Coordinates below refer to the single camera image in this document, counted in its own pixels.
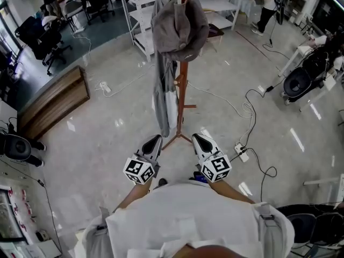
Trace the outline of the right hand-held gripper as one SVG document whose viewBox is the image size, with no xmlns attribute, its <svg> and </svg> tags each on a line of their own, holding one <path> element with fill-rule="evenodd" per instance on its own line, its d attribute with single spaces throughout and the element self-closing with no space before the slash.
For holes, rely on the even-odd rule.
<svg viewBox="0 0 344 258">
<path fill-rule="evenodd" d="M 210 137 L 194 133 L 191 137 L 195 154 L 198 157 L 197 168 L 210 182 L 223 180 L 232 170 L 228 156 Z"/>
</svg>

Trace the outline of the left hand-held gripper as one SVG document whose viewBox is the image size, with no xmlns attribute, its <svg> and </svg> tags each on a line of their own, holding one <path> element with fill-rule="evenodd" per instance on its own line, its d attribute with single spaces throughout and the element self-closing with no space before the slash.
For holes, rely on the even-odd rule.
<svg viewBox="0 0 344 258">
<path fill-rule="evenodd" d="M 152 135 L 143 140 L 133 155 L 126 160 L 123 173 L 134 184 L 146 184 L 156 178 L 160 166 L 157 161 L 163 145 L 162 136 Z"/>
</svg>

